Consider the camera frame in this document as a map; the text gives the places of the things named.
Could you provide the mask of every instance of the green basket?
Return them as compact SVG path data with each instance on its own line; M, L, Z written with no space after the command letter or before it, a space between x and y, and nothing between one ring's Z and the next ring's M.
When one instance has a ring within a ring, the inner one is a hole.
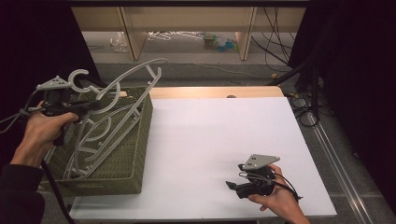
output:
M146 90L146 87L122 88L121 90L125 91L127 96L121 97L113 109L135 103ZM91 99L92 95L85 93L81 98ZM108 105L111 100L110 96L104 96L101 99L101 103ZM152 116L152 103L149 94L141 104L140 113L140 120L132 130L127 133L118 146L86 179L63 179L67 163L75 150L77 129L74 130L69 144L56 147L51 151L46 161L64 197L137 194L141 192ZM103 114L94 115L92 119L98 120L104 116ZM112 120L117 124L123 117L124 113L120 113L113 116ZM97 134L102 133L103 129L98 127ZM51 189L47 178L43 178L41 187Z

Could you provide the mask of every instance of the hand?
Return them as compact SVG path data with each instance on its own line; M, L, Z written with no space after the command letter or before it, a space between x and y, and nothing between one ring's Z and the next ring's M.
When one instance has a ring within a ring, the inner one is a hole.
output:
M282 171L279 167L273 164L268 166L275 174L282 175ZM276 175L276 182L287 186L286 181L279 175ZM269 208L278 216L285 218L289 223L309 223L290 191L280 186L275 186L272 194L268 196L254 194L249 195L248 199L254 203L260 203L262 205L260 208L261 211L265 211L265 209Z
M60 136L62 126L76 120L78 116L73 113L56 117L47 117L39 111L32 113L11 164L39 167L44 156L53 147L53 141Z

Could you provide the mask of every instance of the floor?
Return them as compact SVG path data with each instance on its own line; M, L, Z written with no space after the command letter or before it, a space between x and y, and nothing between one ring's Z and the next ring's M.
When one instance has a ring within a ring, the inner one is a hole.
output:
M213 34L235 40L232 33ZM156 58L166 58L170 63L167 66L171 74L168 77L166 74L163 75L164 81L158 84L160 86L265 85L274 77L280 77L290 70L279 60L286 61L288 57L278 44L270 43L267 48L268 41L265 37L270 35L257 33L253 37L275 56L265 54L258 44L251 42L247 60L241 61L238 52L233 49L219 52L205 46L203 40L199 38L202 33L197 32L156 35L151 38L148 36L139 60L131 61L128 52L119 52L123 51L123 48L115 49L110 45L110 42L115 43L117 40L117 33L84 33L104 81L112 80L122 71L136 64ZM282 45L291 48L294 37L295 34L280 34ZM285 47L284 50L290 54L289 48ZM295 93L293 84L296 78L293 77L280 85L284 93ZM299 109L309 102L309 93L301 92L300 96L301 98L290 98L292 108ZM302 115L301 120L298 120L305 142L338 215L310 218L311 222L396 223L396 217L375 183L359 158L353 155L353 148L337 117L327 106L324 95L321 95L319 104L321 108L318 125L306 127L313 122L313 117L309 113ZM60 218L62 213L54 197L50 193L44 191L42 193L48 204L43 223L66 223ZM65 201L71 203L73 199L66 198Z

